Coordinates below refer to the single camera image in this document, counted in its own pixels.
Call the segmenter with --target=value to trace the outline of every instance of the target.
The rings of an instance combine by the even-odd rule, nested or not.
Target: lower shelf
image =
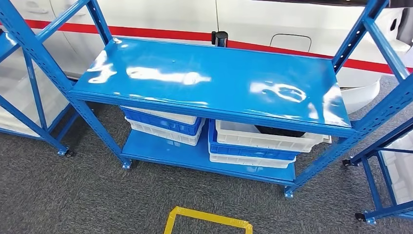
[[[203,126],[196,146],[185,145],[139,131],[131,131],[123,147],[122,156],[280,185],[294,185],[295,169],[293,163],[290,163],[285,169],[279,169],[209,161],[207,137],[207,123]]]

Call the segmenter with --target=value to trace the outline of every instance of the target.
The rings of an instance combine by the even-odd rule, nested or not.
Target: gray carpet
[[[374,102],[395,81],[384,78],[381,86]],[[130,127],[119,109],[94,108],[112,136],[124,143]],[[403,110],[346,156],[389,132],[411,112],[411,108]],[[64,142],[78,152],[76,157],[58,157],[44,142],[0,134],[0,234],[160,234],[175,206],[246,220],[256,234],[413,233],[413,222],[406,219],[385,218],[375,226],[356,221],[353,214],[373,208],[373,203],[362,167],[341,168],[340,160],[287,200],[278,185],[225,175],[146,162],[123,171],[82,119]],[[300,155],[297,170],[326,146]],[[377,162],[371,165],[382,196],[389,202]],[[179,216],[172,233],[240,234],[243,230]]]

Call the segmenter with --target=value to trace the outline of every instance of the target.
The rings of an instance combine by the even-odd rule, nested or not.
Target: blue plastic crate
[[[138,121],[141,123],[146,123],[152,126],[168,129],[174,132],[186,134],[189,136],[195,136],[199,126],[201,125],[202,118],[198,117],[195,123],[190,125],[168,118],[158,117],[151,114],[143,113],[136,110],[131,110],[128,108],[120,107],[120,109],[125,113],[126,118]]]
[[[217,130],[215,129],[215,120],[210,119],[208,126],[209,150],[214,154],[294,160],[300,153],[295,151],[270,150],[248,146],[221,144],[217,142],[217,134]]]

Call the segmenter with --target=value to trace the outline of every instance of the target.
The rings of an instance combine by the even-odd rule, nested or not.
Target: black object in crate
[[[271,127],[264,127],[264,126],[258,126],[258,125],[255,125],[255,127],[262,134],[279,135],[279,136],[286,136],[286,137],[302,137],[302,135],[305,134],[305,132],[280,129],[280,128],[271,128]]]

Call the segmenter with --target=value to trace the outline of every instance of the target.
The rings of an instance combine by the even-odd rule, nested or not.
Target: glossy blue shelf top
[[[331,61],[323,58],[113,38],[71,92],[109,104],[175,113],[186,108],[178,114],[196,109],[200,117],[219,118],[202,113],[207,110],[223,118],[234,113],[266,118],[278,120],[281,128],[336,136],[353,131]],[[282,121],[288,126],[279,125]],[[304,129],[308,124],[315,130]],[[346,133],[318,131],[326,125]]]

